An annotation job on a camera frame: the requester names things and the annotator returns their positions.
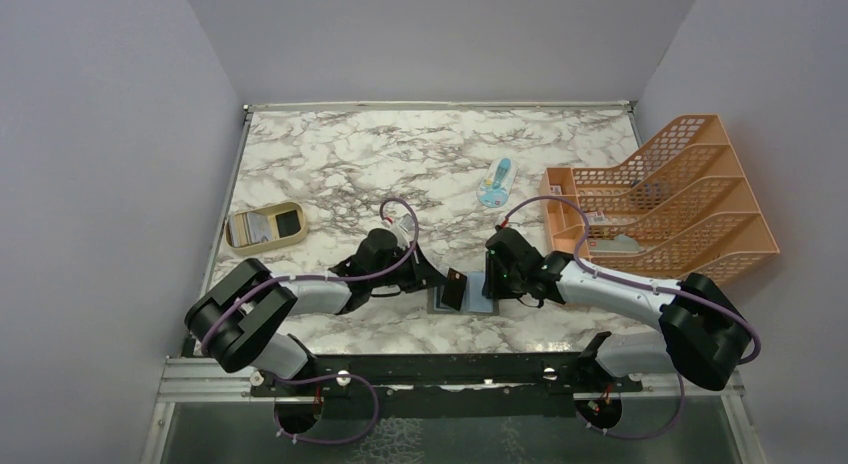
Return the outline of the taupe leather card holder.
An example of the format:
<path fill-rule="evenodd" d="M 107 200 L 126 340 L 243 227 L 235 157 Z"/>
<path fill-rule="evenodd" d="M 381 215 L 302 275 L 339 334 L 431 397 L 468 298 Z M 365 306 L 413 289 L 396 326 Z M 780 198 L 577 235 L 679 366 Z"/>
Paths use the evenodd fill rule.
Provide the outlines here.
<path fill-rule="evenodd" d="M 472 271 L 470 273 L 463 274 L 468 277 L 468 283 L 462 303 L 462 309 L 457 312 L 440 305 L 439 300 L 442 287 L 444 286 L 443 284 L 428 292 L 429 301 L 427 304 L 427 312 L 429 314 L 446 315 L 498 316 L 500 313 L 498 302 L 486 299 L 482 296 L 484 273 L 482 271 Z"/>

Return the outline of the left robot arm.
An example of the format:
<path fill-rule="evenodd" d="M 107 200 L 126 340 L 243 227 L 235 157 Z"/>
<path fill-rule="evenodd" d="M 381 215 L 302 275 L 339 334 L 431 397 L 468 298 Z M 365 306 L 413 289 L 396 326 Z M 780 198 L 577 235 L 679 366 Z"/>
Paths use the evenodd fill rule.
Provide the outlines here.
<path fill-rule="evenodd" d="M 298 395 L 313 385 L 315 370 L 305 345 L 280 333 L 287 317 L 346 314 L 378 288 L 413 293 L 446 281 L 416 245 L 404 247 L 392 231 L 373 229 L 353 255 L 321 274 L 274 277 L 258 259 L 243 260 L 192 305 L 184 324 L 224 371 L 268 371 Z"/>

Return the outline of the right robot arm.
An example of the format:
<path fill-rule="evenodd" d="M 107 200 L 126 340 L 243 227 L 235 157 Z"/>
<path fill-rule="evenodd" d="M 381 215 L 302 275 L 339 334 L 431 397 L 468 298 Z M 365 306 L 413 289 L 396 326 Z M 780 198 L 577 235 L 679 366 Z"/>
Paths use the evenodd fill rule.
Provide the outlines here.
<path fill-rule="evenodd" d="M 632 374 L 677 373 L 719 391 L 743 361 L 753 331 L 708 277 L 652 279 L 553 251 L 542 255 L 518 231 L 499 227 L 486 244 L 484 296 L 531 296 L 541 304 L 595 307 L 649 326 L 647 333 L 598 333 L 577 364 L 579 382 L 600 391 Z"/>

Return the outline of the black VIP credit card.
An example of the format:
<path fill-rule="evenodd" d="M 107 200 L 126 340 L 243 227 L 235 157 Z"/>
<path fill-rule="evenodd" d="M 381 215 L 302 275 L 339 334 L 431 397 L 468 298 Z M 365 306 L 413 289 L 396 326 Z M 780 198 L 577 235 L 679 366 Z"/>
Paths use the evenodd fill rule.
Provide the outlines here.
<path fill-rule="evenodd" d="M 440 294 L 440 305 L 459 312 L 468 283 L 468 277 L 454 268 L 450 268 Z"/>

